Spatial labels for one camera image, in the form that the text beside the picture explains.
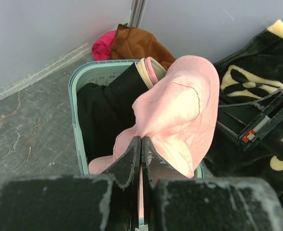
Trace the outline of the brown cloth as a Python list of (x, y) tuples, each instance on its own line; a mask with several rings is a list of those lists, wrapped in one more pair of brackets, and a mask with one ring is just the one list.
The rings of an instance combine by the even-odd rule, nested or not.
[(154, 58), (166, 70), (176, 60), (152, 33), (137, 27), (119, 24), (111, 45), (110, 59), (124, 60), (147, 57)]

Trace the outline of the red cloth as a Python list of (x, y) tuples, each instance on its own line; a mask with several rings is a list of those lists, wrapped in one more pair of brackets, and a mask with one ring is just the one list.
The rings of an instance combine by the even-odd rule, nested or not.
[(116, 30), (108, 31), (93, 44), (91, 51), (95, 61), (110, 60), (111, 45), (115, 36)]

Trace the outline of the teal plastic basket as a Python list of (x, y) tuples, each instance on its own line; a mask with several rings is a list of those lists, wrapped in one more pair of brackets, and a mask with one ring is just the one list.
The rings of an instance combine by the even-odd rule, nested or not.
[(175, 141), (160, 148), (144, 135), (131, 136), (112, 153), (117, 134), (133, 124), (131, 105), (148, 88), (133, 61), (89, 63), (69, 82), (79, 165), (80, 195), (93, 231), (132, 231), (143, 215), (151, 231), (193, 231), (197, 207), (190, 149)]

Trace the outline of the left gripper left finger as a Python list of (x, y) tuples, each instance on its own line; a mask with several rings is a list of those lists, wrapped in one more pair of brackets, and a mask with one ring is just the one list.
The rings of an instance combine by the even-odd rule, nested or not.
[(125, 152), (103, 172), (105, 189), (100, 200), (101, 229), (139, 226), (141, 138), (132, 138)]

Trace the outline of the black cloth in basket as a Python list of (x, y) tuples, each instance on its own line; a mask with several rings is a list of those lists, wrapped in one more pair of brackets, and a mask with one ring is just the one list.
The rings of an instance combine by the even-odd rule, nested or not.
[(77, 92), (87, 161), (113, 154), (117, 135), (135, 124), (134, 101), (147, 90), (133, 63), (107, 86), (88, 83)]

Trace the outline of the black floral blanket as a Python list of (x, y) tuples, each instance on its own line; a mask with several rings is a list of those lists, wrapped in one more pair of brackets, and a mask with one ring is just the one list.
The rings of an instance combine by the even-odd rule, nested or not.
[[(247, 103), (283, 90), (283, 22), (277, 20), (240, 51), (215, 63), (220, 96)], [(257, 177), (276, 191), (283, 207), (283, 161), (263, 147), (243, 151), (216, 128), (204, 162), (217, 177)]]

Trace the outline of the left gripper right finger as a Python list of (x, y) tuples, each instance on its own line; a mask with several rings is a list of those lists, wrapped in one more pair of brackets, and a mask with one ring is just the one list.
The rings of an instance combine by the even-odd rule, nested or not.
[(142, 138), (141, 143), (144, 221), (150, 229), (163, 229), (168, 204), (167, 184), (186, 177), (158, 153), (149, 137)]

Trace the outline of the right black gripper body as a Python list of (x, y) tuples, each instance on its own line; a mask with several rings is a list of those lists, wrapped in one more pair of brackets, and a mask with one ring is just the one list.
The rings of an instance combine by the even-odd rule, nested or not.
[(243, 126), (236, 142), (244, 150), (262, 145), (275, 152), (283, 151), (283, 91), (236, 107), (237, 122)]

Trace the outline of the beige pink stacked hats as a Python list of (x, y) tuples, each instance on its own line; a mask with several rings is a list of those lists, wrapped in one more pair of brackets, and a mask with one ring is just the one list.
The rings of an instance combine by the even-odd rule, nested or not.
[(135, 66), (148, 89), (151, 89), (167, 73), (166, 69), (152, 57), (136, 61)]

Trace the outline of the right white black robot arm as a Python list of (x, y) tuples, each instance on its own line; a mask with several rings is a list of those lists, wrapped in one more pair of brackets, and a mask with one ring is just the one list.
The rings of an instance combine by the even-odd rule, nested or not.
[(243, 151), (263, 147), (283, 161), (283, 90), (247, 103), (220, 96), (217, 128)]

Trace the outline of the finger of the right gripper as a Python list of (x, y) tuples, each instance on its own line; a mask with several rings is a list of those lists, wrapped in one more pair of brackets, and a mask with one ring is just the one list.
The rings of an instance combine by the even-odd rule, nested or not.
[(283, 120), (283, 91), (218, 107), (217, 129), (236, 144), (257, 144)]

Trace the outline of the right aluminium corner post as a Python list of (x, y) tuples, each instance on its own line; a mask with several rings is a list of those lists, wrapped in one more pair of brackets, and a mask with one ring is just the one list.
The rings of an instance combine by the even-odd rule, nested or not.
[(139, 27), (147, 0), (133, 0), (130, 10), (128, 27)]

